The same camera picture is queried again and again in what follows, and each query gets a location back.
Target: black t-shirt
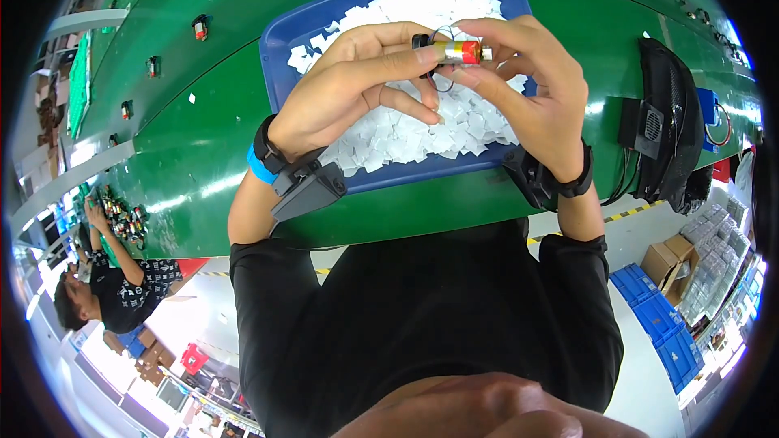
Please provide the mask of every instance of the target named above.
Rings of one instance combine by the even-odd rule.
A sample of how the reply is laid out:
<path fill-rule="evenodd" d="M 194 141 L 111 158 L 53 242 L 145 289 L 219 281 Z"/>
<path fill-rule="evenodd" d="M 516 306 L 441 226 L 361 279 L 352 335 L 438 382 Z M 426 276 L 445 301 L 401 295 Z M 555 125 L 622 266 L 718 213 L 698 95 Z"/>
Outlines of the black t-shirt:
<path fill-rule="evenodd" d="M 605 239 L 516 222 L 349 247 L 319 287 L 307 251 L 231 249 L 241 389 L 269 438 L 330 436 L 397 387 L 504 372 L 603 412 L 622 361 Z"/>
<path fill-rule="evenodd" d="M 92 294 L 100 302 L 103 325 L 106 330 L 116 334 L 128 333 L 146 321 L 160 302 L 155 298 L 152 281 L 144 271 L 143 283 L 136 286 L 125 279 L 120 268 L 108 265 L 108 256 L 103 250 L 93 251 L 92 276 L 90 286 Z"/>

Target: workbench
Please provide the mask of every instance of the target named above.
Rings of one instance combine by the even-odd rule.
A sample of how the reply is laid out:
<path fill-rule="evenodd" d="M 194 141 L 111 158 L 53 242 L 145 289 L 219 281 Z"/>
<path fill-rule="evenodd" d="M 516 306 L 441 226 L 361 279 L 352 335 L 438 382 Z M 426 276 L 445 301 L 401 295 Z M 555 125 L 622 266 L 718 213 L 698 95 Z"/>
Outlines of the workbench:
<path fill-rule="evenodd" d="M 312 0 L 117 1 L 119 7 L 129 4 L 130 13 L 117 32 L 95 31 L 92 105 L 75 147 L 92 144 L 101 151 L 110 133 L 119 141 L 134 138 L 136 155 L 101 182 L 150 212 L 144 258 L 228 255 L 228 211 L 247 169 L 246 149 L 271 113 L 258 38 L 275 17 Z M 643 97 L 637 39 L 644 33 L 672 49 L 697 86 L 715 90 L 731 113 L 731 141 L 717 155 L 703 152 L 699 167 L 740 151 L 760 122 L 749 69 L 728 59 L 710 26 L 687 16 L 701 7 L 724 32 L 730 27 L 725 13 L 715 0 L 686 1 L 529 0 L 534 16 L 583 67 L 590 87 L 583 136 L 594 150 L 601 198 L 611 194 L 622 173 L 616 143 L 620 98 Z M 195 40 L 190 27 L 201 14 L 213 16 L 205 42 Z M 146 75 L 150 56 L 161 57 L 158 79 Z M 130 120 L 119 112 L 125 100 L 132 100 Z M 712 134 L 723 138 L 725 129 L 716 127 Z M 300 247 L 332 247 L 533 213 L 495 169 L 347 195 L 284 223 L 274 235 Z"/>

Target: wrist-mounted device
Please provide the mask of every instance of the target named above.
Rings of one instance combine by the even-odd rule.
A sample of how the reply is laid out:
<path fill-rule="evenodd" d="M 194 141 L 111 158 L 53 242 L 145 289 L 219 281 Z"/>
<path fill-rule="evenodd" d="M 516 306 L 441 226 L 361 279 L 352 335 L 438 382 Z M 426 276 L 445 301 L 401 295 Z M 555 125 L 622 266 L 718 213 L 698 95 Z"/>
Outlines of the wrist-mounted device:
<path fill-rule="evenodd" d="M 270 214 L 279 222 L 325 208 L 346 194 L 344 173 L 335 162 L 322 166 L 318 157 L 325 151 L 319 148 L 289 162 L 284 154 L 268 140 L 268 126 L 276 114 L 266 118 L 254 137 L 254 155 L 276 179 L 271 187 L 281 201 Z"/>
<path fill-rule="evenodd" d="M 543 208 L 544 203 L 556 195 L 565 198 L 579 197 L 590 189 L 592 184 L 592 148 L 582 139 L 584 149 L 584 169 L 576 180 L 558 181 L 546 166 L 542 165 L 530 153 L 518 146 L 503 156 L 503 169 L 520 189 L 527 202 L 533 208 Z"/>

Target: blue wristband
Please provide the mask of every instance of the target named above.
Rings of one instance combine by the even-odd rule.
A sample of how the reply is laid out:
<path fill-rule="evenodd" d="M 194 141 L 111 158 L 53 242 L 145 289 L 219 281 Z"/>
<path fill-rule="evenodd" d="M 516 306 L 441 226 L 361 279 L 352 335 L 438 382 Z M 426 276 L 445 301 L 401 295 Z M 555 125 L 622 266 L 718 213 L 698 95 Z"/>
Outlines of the blue wristband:
<path fill-rule="evenodd" d="M 248 152 L 246 153 L 246 161 L 248 162 L 248 167 L 254 173 L 254 176 L 257 176 L 257 179 L 260 181 L 264 181 L 265 183 L 268 184 L 273 184 L 273 182 L 276 181 L 276 179 L 279 177 L 278 174 L 273 174 L 272 172 L 268 171 L 265 165 L 259 161 L 257 156 L 255 156 L 254 144 L 249 144 L 248 146 Z"/>

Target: black hair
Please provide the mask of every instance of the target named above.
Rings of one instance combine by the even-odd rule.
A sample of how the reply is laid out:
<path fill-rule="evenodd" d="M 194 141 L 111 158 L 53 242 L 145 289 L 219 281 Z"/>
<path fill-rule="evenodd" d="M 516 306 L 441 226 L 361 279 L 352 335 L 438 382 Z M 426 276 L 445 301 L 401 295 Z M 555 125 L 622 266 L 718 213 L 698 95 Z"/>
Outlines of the black hair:
<path fill-rule="evenodd" d="M 79 316 L 81 308 L 68 296 L 65 273 L 59 277 L 57 288 L 54 289 L 54 309 L 57 310 L 59 324 L 66 330 L 78 331 L 86 325 L 86 321 Z"/>

